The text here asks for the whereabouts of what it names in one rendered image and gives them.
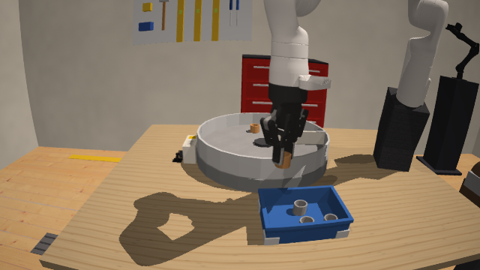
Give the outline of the bronze bushing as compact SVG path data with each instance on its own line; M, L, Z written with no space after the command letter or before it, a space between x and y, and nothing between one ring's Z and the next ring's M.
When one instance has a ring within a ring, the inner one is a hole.
M251 124L250 125L250 132L251 133L259 133L260 132L260 125L259 124Z
M280 166L275 164L275 166L280 169L287 169L290 167L290 162L291 162L291 153L284 151L283 164Z

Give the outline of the blue square tray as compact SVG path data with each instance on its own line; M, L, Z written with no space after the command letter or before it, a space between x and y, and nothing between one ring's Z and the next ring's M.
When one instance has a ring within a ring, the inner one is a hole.
M264 245L340 239L349 235L350 223L354 219L333 185L258 188L258 193L257 207ZM296 200L307 202L305 215L293 214ZM323 221L327 214L336 215L338 219ZM316 222L299 223L304 216L312 217Z

